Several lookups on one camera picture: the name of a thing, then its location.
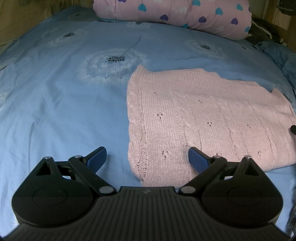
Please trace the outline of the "pink knit cardigan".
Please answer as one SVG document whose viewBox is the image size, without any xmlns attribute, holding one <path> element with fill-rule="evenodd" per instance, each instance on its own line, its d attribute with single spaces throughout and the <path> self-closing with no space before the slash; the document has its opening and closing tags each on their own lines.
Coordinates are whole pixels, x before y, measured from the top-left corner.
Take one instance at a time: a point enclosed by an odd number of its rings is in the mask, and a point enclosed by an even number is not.
<svg viewBox="0 0 296 241">
<path fill-rule="evenodd" d="M 295 113 L 277 89 L 227 80 L 203 69 L 150 72 L 139 66 L 127 88 L 128 160 L 143 186 L 181 187 L 198 171 L 196 147 L 264 171 L 295 163 Z"/>
</svg>

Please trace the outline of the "dark clothes pile with trim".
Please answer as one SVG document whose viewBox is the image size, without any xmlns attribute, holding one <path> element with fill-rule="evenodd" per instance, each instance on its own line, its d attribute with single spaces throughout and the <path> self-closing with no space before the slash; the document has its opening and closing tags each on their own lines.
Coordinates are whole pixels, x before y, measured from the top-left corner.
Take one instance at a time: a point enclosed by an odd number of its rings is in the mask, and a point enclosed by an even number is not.
<svg viewBox="0 0 296 241">
<path fill-rule="evenodd" d="M 287 30 L 256 17 L 252 17 L 250 30 L 244 39 L 253 45 L 264 41 L 288 45 Z"/>
</svg>

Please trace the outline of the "blue pillow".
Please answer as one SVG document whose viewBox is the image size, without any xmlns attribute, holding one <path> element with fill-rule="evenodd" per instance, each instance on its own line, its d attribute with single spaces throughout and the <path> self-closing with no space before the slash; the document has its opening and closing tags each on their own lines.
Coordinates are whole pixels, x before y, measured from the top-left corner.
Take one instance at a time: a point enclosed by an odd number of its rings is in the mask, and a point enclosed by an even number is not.
<svg viewBox="0 0 296 241">
<path fill-rule="evenodd" d="M 295 86 L 295 52 L 284 45 L 271 41 L 259 42 L 255 47 L 265 53 Z"/>
</svg>

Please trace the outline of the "pink heart-patterned rolled quilt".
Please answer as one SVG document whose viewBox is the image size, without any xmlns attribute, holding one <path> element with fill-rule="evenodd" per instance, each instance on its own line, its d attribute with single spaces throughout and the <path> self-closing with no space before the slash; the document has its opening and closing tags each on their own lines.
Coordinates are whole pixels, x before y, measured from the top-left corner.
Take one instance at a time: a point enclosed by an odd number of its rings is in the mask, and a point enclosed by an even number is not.
<svg viewBox="0 0 296 241">
<path fill-rule="evenodd" d="M 252 22 L 248 1 L 100 0 L 93 10 L 103 20 L 152 22 L 242 40 Z"/>
</svg>

